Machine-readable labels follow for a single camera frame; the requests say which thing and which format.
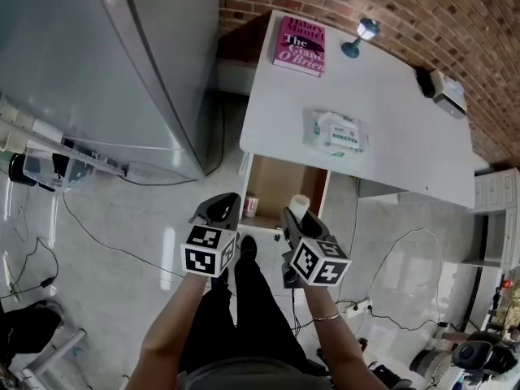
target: lamp base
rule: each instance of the lamp base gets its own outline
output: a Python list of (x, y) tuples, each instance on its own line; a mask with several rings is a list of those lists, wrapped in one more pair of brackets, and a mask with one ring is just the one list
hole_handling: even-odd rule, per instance
[(352, 42), (345, 42), (343, 45), (341, 45), (341, 50), (349, 58), (355, 59), (355, 58), (357, 58), (359, 56), (358, 45), (355, 45)]

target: open drawer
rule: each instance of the open drawer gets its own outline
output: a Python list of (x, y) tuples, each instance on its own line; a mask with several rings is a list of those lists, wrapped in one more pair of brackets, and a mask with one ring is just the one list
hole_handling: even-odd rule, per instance
[[(329, 177), (330, 171), (251, 154), (242, 192), (240, 224), (263, 231), (280, 230), (280, 213), (298, 193), (310, 199), (309, 210), (320, 217)], [(242, 214), (247, 194), (258, 198), (253, 218)]]

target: desk top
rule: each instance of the desk top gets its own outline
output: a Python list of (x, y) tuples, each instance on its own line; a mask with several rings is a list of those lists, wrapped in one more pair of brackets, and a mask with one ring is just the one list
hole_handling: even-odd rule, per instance
[[(425, 98), (413, 68), (369, 42), (361, 42), (359, 58), (347, 58), (340, 46), (355, 37), (325, 25), (322, 77), (273, 65), (284, 15), (272, 12), (240, 147), (473, 208), (473, 152), (467, 119), (454, 119)], [(313, 110), (361, 120), (368, 135), (366, 150), (337, 158), (304, 144), (304, 116)]]

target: black shoe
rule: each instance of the black shoe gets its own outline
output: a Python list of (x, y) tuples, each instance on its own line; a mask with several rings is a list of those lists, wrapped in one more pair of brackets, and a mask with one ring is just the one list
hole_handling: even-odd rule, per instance
[(229, 270), (226, 267), (219, 277), (211, 278), (211, 288), (225, 287), (228, 288)]
[(257, 242), (252, 236), (245, 236), (240, 243), (240, 258), (250, 258), (254, 260), (257, 257)]

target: gray shirt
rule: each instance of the gray shirt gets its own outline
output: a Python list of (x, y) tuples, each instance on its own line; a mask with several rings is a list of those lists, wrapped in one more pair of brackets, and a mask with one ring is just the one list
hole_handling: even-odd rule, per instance
[(195, 370), (185, 390), (331, 390), (325, 379), (301, 373), (284, 362), (258, 357), (231, 358)]

